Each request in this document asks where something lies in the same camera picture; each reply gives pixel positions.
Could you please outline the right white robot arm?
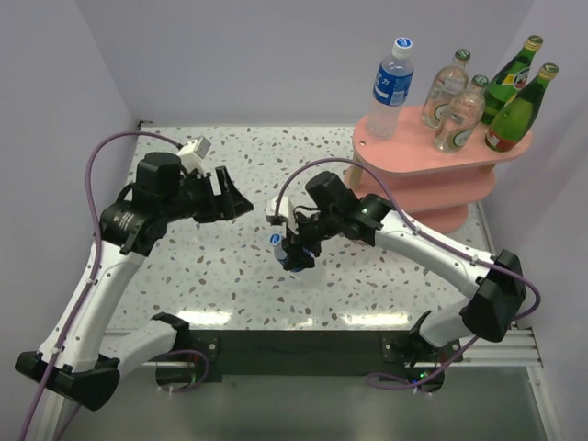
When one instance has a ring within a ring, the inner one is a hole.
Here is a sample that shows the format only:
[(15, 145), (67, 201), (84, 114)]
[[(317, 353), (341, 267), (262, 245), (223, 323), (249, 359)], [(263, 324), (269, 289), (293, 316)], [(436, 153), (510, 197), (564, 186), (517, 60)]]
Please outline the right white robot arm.
[(322, 172), (306, 191), (315, 204), (309, 216), (277, 196), (266, 203), (266, 218), (286, 227), (270, 242), (287, 271), (315, 266), (322, 242), (342, 235), (396, 252), (429, 269), (464, 297), (441, 311), (426, 311), (397, 345), (411, 362), (428, 361), (443, 347), (468, 335), (501, 342), (518, 313), (526, 289), (519, 258), (503, 250), (490, 254), (436, 232), (376, 194), (359, 198), (338, 175)]

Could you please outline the blue label water bottle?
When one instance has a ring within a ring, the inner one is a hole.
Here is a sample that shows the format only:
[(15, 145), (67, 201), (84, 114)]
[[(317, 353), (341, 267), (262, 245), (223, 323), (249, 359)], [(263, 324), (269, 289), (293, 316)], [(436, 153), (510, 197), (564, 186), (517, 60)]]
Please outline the blue label water bottle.
[(367, 134), (376, 140), (390, 139), (396, 130), (401, 107), (413, 80), (413, 41), (397, 38), (390, 54), (380, 62), (372, 88), (372, 104), (367, 115)]
[(309, 286), (322, 280), (323, 271), (316, 266), (316, 255), (313, 251), (292, 244), (288, 237), (280, 233), (272, 233), (269, 244), (282, 268), (301, 283)]

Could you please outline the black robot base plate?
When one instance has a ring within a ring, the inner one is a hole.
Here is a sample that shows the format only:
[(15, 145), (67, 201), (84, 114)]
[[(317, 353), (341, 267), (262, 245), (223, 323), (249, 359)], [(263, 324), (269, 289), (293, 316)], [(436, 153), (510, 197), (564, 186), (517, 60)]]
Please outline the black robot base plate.
[(418, 343), (409, 331), (194, 330), (185, 348), (197, 353), (155, 359), (159, 386), (184, 389), (226, 376), (364, 377), (375, 372), (416, 383), (451, 357), (463, 359), (459, 341), (434, 348)]

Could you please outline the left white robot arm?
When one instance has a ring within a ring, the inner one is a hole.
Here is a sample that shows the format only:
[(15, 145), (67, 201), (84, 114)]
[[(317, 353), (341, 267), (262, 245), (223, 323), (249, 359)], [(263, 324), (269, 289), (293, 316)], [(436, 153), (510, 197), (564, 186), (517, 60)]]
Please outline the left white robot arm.
[(53, 334), (38, 350), (18, 356), (17, 371), (96, 411), (142, 363), (162, 355), (184, 358), (190, 349), (189, 325), (166, 312), (156, 313), (121, 343), (101, 345), (123, 292), (170, 223), (231, 221), (253, 208), (226, 167), (201, 174), (187, 170), (174, 153), (146, 154), (134, 182), (102, 212), (86, 271)]

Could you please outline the clear Chang glass bottle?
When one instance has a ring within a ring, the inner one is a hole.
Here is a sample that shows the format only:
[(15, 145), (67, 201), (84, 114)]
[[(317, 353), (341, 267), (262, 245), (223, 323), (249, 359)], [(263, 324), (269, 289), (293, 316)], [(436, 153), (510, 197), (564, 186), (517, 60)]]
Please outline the clear Chang glass bottle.
[(458, 49), (453, 61), (436, 74), (422, 108), (421, 119), (427, 127), (436, 129), (449, 101), (467, 87), (467, 65), (470, 57), (470, 51)]
[(476, 74), (468, 87), (449, 101), (435, 132), (434, 145), (438, 151), (457, 153), (466, 145), (484, 112), (488, 84), (487, 76)]

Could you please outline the green glass bottle gold cap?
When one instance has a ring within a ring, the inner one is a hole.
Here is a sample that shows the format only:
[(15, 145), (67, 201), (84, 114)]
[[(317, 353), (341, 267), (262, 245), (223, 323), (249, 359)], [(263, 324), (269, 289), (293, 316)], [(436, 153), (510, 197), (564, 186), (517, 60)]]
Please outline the green glass bottle gold cap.
[(505, 104), (526, 85), (532, 61), (542, 45), (542, 37), (529, 36), (520, 52), (493, 77), (484, 92), (482, 124), (490, 125)]

